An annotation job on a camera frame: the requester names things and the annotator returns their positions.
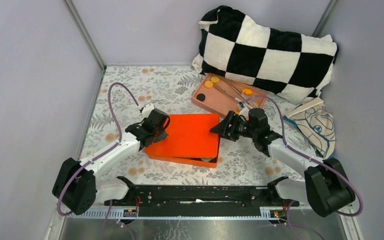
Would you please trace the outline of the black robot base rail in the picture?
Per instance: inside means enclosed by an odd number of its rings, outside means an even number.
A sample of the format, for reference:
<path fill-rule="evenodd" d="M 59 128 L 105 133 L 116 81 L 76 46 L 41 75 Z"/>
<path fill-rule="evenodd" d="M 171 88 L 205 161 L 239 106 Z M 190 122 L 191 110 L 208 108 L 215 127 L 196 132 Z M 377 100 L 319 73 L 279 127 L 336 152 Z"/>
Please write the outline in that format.
<path fill-rule="evenodd" d="M 291 203 L 266 186 L 136 185 L 105 206 L 132 207 L 139 217 L 260 217 L 261 208 L 279 211 Z"/>

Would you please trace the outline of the orange fish cookie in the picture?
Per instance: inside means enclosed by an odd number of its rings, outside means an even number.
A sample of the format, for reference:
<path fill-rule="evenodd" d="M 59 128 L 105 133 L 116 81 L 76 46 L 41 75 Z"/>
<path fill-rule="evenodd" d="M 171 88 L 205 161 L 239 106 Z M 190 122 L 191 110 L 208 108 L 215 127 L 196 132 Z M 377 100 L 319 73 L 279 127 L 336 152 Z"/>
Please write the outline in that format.
<path fill-rule="evenodd" d="M 253 94 L 253 91 L 250 88 L 243 88 L 241 92 L 246 96 L 251 96 Z"/>

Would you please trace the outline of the metal serving tongs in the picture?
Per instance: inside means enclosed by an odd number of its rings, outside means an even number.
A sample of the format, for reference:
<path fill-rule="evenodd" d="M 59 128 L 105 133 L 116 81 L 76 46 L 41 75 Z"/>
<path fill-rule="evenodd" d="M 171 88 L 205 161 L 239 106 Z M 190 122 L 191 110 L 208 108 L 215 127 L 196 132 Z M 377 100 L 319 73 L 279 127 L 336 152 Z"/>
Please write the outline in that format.
<path fill-rule="evenodd" d="M 224 77 L 220 77 L 218 83 L 213 83 L 211 90 L 214 93 L 214 97 L 219 102 L 224 102 L 225 105 L 230 106 L 237 105 L 237 107 L 248 107 L 249 109 L 256 108 L 257 103 L 252 102 L 251 100 L 246 101 L 250 98 L 250 95 L 245 95 L 241 92 L 238 86 L 235 86 L 231 80 L 228 80 Z"/>

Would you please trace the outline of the pink cookie tray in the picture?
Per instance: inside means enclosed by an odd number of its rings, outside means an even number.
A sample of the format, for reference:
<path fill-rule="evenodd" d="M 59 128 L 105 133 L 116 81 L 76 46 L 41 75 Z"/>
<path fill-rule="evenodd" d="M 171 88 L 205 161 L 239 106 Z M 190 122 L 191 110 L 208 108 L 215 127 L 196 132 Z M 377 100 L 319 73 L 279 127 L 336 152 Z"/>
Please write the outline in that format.
<path fill-rule="evenodd" d="M 203 110 L 225 117 L 229 111 L 240 111 L 240 101 L 265 94 L 253 86 L 210 73 L 192 94 L 191 102 Z"/>

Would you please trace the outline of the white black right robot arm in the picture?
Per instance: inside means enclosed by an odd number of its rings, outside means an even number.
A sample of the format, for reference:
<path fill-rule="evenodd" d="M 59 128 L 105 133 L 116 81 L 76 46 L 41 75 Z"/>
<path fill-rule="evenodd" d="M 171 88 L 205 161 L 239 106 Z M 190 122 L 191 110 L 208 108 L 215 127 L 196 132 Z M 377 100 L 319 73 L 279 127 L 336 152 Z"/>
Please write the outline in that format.
<path fill-rule="evenodd" d="M 261 108 L 251 109 L 248 117 L 229 111 L 210 132 L 234 142 L 240 137 L 249 138 L 259 152 L 283 161 L 304 178 L 297 181 L 286 176 L 269 182 L 266 198 L 273 206 L 285 200 L 306 203 L 316 214 L 326 217 L 356 200 L 356 193 L 339 160 L 306 156 L 292 148 L 282 135 L 271 130 Z"/>

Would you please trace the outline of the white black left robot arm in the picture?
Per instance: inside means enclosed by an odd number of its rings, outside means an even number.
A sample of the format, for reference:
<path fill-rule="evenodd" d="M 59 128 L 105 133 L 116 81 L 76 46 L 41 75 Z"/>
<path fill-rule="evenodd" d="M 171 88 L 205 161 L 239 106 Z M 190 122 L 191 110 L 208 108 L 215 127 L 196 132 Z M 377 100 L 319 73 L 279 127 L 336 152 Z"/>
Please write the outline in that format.
<path fill-rule="evenodd" d="M 93 204 L 118 200 L 128 206 L 135 200 L 133 183 L 125 177 L 101 180 L 101 176 L 120 161 L 150 145 L 164 140 L 171 119 L 153 105 L 141 111 L 143 119 L 121 131 L 119 138 L 95 154 L 75 160 L 66 159 L 59 170 L 52 194 L 61 216 L 81 215 Z"/>

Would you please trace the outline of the orange box lid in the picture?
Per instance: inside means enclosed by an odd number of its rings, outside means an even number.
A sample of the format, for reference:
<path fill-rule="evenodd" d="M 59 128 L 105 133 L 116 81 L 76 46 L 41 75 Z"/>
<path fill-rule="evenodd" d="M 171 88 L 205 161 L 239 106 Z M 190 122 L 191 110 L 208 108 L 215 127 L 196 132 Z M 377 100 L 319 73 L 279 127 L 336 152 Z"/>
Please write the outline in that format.
<path fill-rule="evenodd" d="M 146 147 L 146 154 L 178 158 L 215 158 L 220 137 L 210 129 L 220 122 L 216 113 L 170 114 L 168 136 Z"/>

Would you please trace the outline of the orange cookie box with liners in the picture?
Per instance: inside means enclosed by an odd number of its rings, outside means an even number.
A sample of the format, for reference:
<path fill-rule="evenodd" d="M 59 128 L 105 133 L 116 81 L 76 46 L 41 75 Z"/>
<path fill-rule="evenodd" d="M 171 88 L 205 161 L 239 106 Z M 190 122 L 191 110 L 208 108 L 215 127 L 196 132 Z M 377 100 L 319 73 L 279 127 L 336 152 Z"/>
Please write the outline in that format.
<path fill-rule="evenodd" d="M 174 156 L 157 156 L 155 154 L 147 153 L 147 156 L 153 160 L 191 165 L 191 166 L 197 166 L 197 167 L 204 167 L 204 168 L 212 168 L 212 169 L 216 168 L 219 162 L 218 155 L 214 158 L 196 158 L 196 157 L 184 158 L 184 157 L 174 157 Z"/>

